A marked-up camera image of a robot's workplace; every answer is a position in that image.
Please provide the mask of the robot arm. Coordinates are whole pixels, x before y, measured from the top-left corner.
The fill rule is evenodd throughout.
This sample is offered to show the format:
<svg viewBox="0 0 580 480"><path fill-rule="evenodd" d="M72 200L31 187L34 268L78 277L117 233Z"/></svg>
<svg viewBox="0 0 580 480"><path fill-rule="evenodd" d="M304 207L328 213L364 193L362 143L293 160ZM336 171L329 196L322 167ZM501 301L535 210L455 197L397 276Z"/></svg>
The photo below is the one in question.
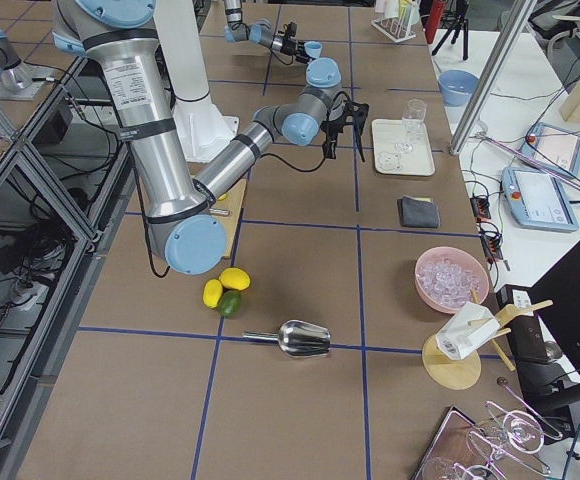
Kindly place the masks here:
<svg viewBox="0 0 580 480"><path fill-rule="evenodd" d="M210 207L278 138L305 146L324 134L324 155L333 157L346 126L363 130L368 106L343 91L337 62L316 42L293 50L307 64L297 99L259 109L234 133L210 97L191 2L56 1L52 8L56 46L102 69L149 201L146 243L180 273L201 274L221 260L227 235Z"/></svg>
<svg viewBox="0 0 580 480"><path fill-rule="evenodd" d="M322 45L317 41L304 41L296 37L297 24L289 22L281 30L275 31L267 19L259 19L248 24L243 18L242 2L226 0L224 2L226 26L225 38L229 43L249 41L265 47L274 56L285 55L294 61L307 64L321 56Z"/></svg>

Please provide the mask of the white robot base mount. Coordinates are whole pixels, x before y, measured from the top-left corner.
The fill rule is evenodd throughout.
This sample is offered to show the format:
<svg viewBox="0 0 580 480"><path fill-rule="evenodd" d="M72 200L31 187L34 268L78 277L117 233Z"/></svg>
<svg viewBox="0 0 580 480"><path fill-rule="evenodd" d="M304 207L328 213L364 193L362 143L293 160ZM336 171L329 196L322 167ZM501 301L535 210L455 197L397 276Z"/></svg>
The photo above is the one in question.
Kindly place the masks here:
<svg viewBox="0 0 580 480"><path fill-rule="evenodd" d="M154 21L175 97L173 116L185 158L208 163L234 138L239 119L223 115L212 100L193 3L159 1Z"/></svg>

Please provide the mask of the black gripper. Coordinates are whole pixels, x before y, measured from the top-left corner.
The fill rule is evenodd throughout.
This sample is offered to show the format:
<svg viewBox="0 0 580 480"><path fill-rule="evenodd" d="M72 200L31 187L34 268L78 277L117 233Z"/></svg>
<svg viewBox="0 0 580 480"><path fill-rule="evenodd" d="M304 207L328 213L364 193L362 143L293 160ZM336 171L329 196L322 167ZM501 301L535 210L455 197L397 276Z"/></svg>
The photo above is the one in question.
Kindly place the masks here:
<svg viewBox="0 0 580 480"><path fill-rule="evenodd" d="M339 113L330 114L321 124L321 130L325 133L325 140L322 143L323 158L337 158L338 135L344 131L345 127L351 126L353 142L361 161L365 163L362 135L369 114L369 105L345 99L341 102L339 110Z"/></svg>
<svg viewBox="0 0 580 480"><path fill-rule="evenodd" d="M298 40L296 33L297 24L295 22L285 24L282 30L273 35L269 49L274 53L288 56L292 61L310 63L315 57L304 52L304 49L310 47L310 41Z"/></svg>

